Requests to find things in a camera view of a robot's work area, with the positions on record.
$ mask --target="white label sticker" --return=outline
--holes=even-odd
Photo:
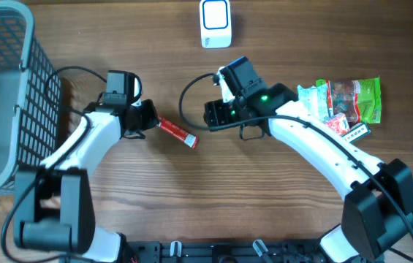
[[[185,142],[186,145],[193,147],[194,141],[197,140],[197,138],[191,134],[189,134],[186,139],[183,141]]]
[[[370,133],[370,130],[368,130],[367,125],[364,123],[360,126],[353,127],[348,133],[343,135],[343,138],[347,142],[353,142],[368,133]]]

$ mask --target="plastic packaging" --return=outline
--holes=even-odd
[[[382,99],[379,77],[343,82],[317,80],[317,87],[321,85],[327,85],[330,117],[344,113],[352,123],[380,123]]]
[[[330,118],[327,105],[327,87],[326,84],[320,87],[312,86],[304,88],[297,86],[299,101],[307,108],[310,113],[319,121],[326,121]]]

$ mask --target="basket grid wall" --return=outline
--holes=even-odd
[[[20,69],[25,33],[26,21],[22,17],[0,16],[0,72]],[[37,166],[56,149],[60,107],[48,104],[44,97],[44,83],[54,68],[35,36],[32,37],[28,68],[22,70],[20,77],[27,78],[27,85],[19,89],[22,92],[25,88],[26,95],[23,103],[16,102],[21,108],[18,148],[17,152],[10,152],[17,155],[16,166],[10,171],[10,180],[1,187],[0,194],[13,190],[13,175],[19,165]],[[62,92],[58,76],[50,81],[48,95],[60,105]]]

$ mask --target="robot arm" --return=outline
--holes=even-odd
[[[319,242],[332,261],[346,262],[357,255],[375,260],[409,232],[407,224],[413,229],[413,177],[402,161],[384,164],[343,140],[311,116],[286,86],[268,88],[246,57],[219,68],[213,83],[221,87],[222,99],[205,104],[204,119],[211,131],[235,123],[242,123],[241,128],[259,126],[296,150],[341,195],[341,225]],[[384,193],[373,193],[380,189],[367,172],[386,189]],[[405,221],[394,209],[396,205],[406,216]]]
[[[57,164],[23,200],[15,213],[14,238],[19,248],[77,254],[95,262],[117,262],[127,251],[123,235],[96,226],[88,176],[106,152],[122,137],[157,125],[151,100],[141,101],[138,79],[128,72],[110,71],[102,102],[92,102],[84,113],[90,128],[83,140]],[[38,174],[48,171],[77,142],[87,120],[40,167],[20,167],[15,176],[19,197]],[[40,200],[60,196],[60,207],[42,206]]]

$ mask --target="black wire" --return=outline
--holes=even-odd
[[[83,70],[86,72],[89,72],[93,75],[95,75],[96,77],[98,77],[100,80],[102,80],[103,82],[107,82],[106,79],[103,78],[103,76],[97,74],[96,72],[90,70],[90,69],[86,69],[82,66],[65,66],[62,67],[60,69],[57,69],[56,71],[54,71],[50,76],[48,76],[47,80],[45,81],[44,84],[44,98],[45,101],[49,104],[52,105],[51,107],[58,112],[58,107],[60,107],[62,110],[66,110],[69,111],[71,113],[75,113],[80,115],[82,118],[85,118],[86,120],[86,127],[83,131],[83,133],[78,137],[78,139],[75,141],[75,143],[73,145],[70,146],[70,148],[63,153],[60,158],[57,159],[57,161],[52,164],[48,169],[41,169],[37,175],[36,178],[34,179],[34,182],[30,183],[26,189],[24,190],[23,194],[21,194],[20,197],[18,197],[17,201],[15,202],[15,204],[13,205],[10,213],[8,214],[8,216],[6,217],[4,223],[3,223],[3,228],[1,229],[1,238],[0,238],[0,244],[1,244],[1,250],[3,251],[3,254],[11,261],[13,262],[17,262],[17,263],[43,263],[43,262],[49,262],[49,261],[53,261],[56,259],[77,259],[80,261],[84,261],[84,262],[93,262],[93,260],[90,259],[84,259],[84,258],[80,258],[77,256],[73,256],[70,254],[60,254],[60,255],[56,255],[56,256],[52,256],[46,259],[39,259],[36,261],[30,261],[30,262],[25,262],[22,261],[20,259],[16,259],[14,256],[11,255],[11,253],[8,251],[7,248],[7,232],[8,232],[8,228],[10,227],[10,223],[11,220],[14,216],[14,214],[16,213],[16,210],[19,208],[19,206],[21,205],[21,203],[23,202],[23,200],[27,197],[27,195],[31,192],[31,190],[33,188],[36,188],[36,186],[39,184],[39,182],[41,181],[41,179],[44,178],[44,176],[50,174],[57,165],[59,165],[63,160],[65,160],[67,158],[67,156],[74,150],[76,149],[76,147],[86,138],[86,135],[90,132],[91,130],[91,120],[89,119],[89,117],[85,114],[82,113],[78,110],[75,110],[71,107],[65,107],[65,106],[60,106],[58,105],[56,102],[54,102],[48,93],[48,85],[50,80],[56,76],[58,73],[64,71],[64,70],[68,70],[68,69],[79,69],[79,70]]]
[[[237,106],[237,108],[239,108],[240,110],[243,110],[243,107],[240,105],[240,102],[239,102],[239,100],[237,99],[237,95],[239,94],[239,92],[240,92],[240,94],[242,94],[242,96],[243,96],[243,92],[242,92],[242,88],[241,88],[241,87],[238,88],[238,89],[235,91],[235,94],[234,94],[234,103],[235,103],[235,105]]]
[[[104,96],[104,91],[99,93],[99,95],[97,96],[97,100],[96,102],[99,103],[99,101],[101,100],[102,96]]]
[[[408,219],[406,218],[406,215],[404,215],[404,213],[400,209],[398,203],[393,199],[393,197],[387,191],[387,189],[385,189],[385,187],[374,177],[374,175],[372,175],[372,173],[370,171],[368,171],[367,168],[365,168],[363,163],[361,161],[357,160],[348,150],[346,150],[346,148],[344,148],[342,145],[340,145],[338,142],[336,142],[330,135],[324,133],[321,129],[315,127],[313,124],[309,123],[308,121],[304,121],[300,118],[296,118],[296,117],[292,117],[292,116],[272,115],[272,116],[262,116],[262,117],[251,118],[251,119],[248,119],[248,120],[245,120],[245,121],[238,121],[238,122],[235,122],[235,123],[230,123],[230,124],[227,124],[227,125],[221,125],[221,126],[216,126],[216,127],[211,128],[211,127],[207,127],[207,126],[199,126],[199,125],[191,123],[189,120],[187,120],[185,115],[183,114],[183,110],[182,110],[182,101],[183,101],[183,97],[185,96],[186,91],[188,91],[189,88],[192,85],[194,85],[196,82],[198,82],[199,80],[201,80],[205,77],[212,76],[212,75],[214,75],[214,73],[207,73],[207,74],[204,74],[204,75],[201,75],[201,76],[197,77],[196,79],[191,81],[184,88],[184,90],[182,91],[182,93],[180,95],[180,99],[178,101],[178,111],[180,113],[180,117],[182,118],[183,121],[185,121],[185,123],[187,123],[188,125],[190,125],[193,128],[201,129],[203,131],[220,131],[220,130],[223,130],[223,129],[237,127],[237,126],[240,126],[242,124],[247,124],[247,123],[256,122],[256,121],[264,121],[264,120],[268,120],[268,119],[271,119],[271,118],[276,118],[276,119],[284,119],[284,120],[289,120],[289,121],[295,121],[295,122],[303,124],[303,126],[305,128],[313,129],[318,134],[322,135],[326,140],[328,140],[332,144],[334,144],[337,147],[337,149],[339,149],[341,152],[344,153],[344,155],[347,156],[347,158],[349,160],[354,162],[355,167],[360,168],[369,177],[369,179],[375,184],[377,190],[382,192],[388,198],[388,200],[390,201],[390,205],[396,211],[396,213],[401,217],[401,220],[403,221],[404,225],[408,229],[408,233],[411,235],[411,238],[412,238],[412,241],[413,241],[413,228],[411,227],[411,224],[408,222]],[[406,260],[408,260],[410,262],[413,262],[412,257],[407,256],[406,254],[404,254],[404,253],[402,253],[402,252],[400,252],[400,251],[398,251],[394,248],[389,248],[389,250],[392,251],[393,253],[399,255],[399,256],[402,256]]]

